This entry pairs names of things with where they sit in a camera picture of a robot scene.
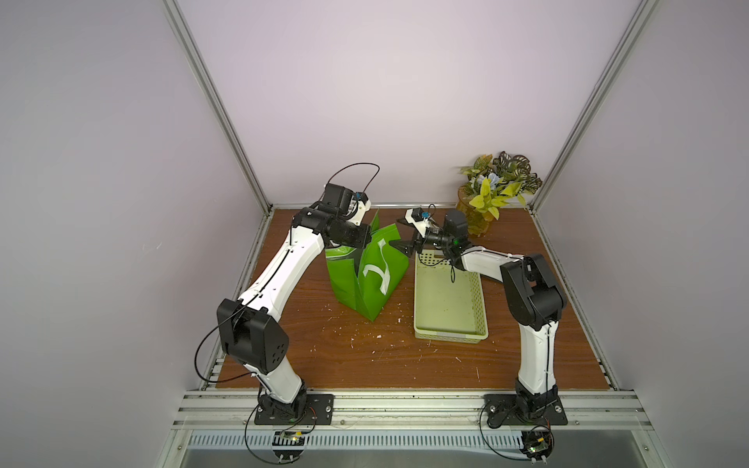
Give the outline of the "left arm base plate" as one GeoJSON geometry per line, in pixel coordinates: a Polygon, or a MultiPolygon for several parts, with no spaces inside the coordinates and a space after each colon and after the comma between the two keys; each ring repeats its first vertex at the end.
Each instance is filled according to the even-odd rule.
{"type": "Polygon", "coordinates": [[[255,425],[330,425],[335,409],[335,395],[327,393],[300,394],[286,404],[261,395],[254,416],[255,425]]]}

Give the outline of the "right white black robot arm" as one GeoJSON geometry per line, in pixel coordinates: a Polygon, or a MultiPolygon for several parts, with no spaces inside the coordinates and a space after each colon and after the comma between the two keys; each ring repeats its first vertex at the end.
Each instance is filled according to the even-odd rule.
{"type": "MultiPolygon", "coordinates": [[[[415,227],[403,218],[397,222],[415,227]]],[[[450,266],[501,282],[509,312],[520,327],[516,408],[531,419],[556,404],[554,348],[567,298],[543,255],[500,253],[472,244],[465,229],[434,226],[415,227],[410,241],[393,241],[391,246],[408,257],[426,246],[434,247],[450,266]]]]}

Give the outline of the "green insulated delivery bag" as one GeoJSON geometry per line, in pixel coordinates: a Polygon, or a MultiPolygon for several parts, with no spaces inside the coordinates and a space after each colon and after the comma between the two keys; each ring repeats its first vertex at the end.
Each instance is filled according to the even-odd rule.
{"type": "Polygon", "coordinates": [[[376,212],[372,240],[364,248],[325,249],[332,290],[341,304],[374,322],[404,278],[409,258],[390,245],[401,239],[395,223],[380,225],[376,212]]]}

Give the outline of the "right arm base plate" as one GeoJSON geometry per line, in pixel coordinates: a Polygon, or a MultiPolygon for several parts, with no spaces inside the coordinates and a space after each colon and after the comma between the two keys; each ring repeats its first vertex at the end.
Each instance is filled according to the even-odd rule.
{"type": "Polygon", "coordinates": [[[491,429],[503,426],[564,426],[569,419],[557,394],[524,397],[516,394],[490,393],[484,395],[487,425],[491,429]]]}

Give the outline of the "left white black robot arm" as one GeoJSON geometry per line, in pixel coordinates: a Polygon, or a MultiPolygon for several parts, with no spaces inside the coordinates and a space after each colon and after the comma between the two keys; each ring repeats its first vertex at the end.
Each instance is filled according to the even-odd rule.
{"type": "Polygon", "coordinates": [[[304,381],[287,353],[290,339],[280,325],[286,302],[304,272],[329,247],[363,247],[371,230],[363,222],[372,207],[358,202],[351,214],[316,205],[292,218],[289,234],[256,282],[238,300],[223,300],[217,310],[222,350],[266,390],[271,407],[299,418],[306,408],[304,381]]]}

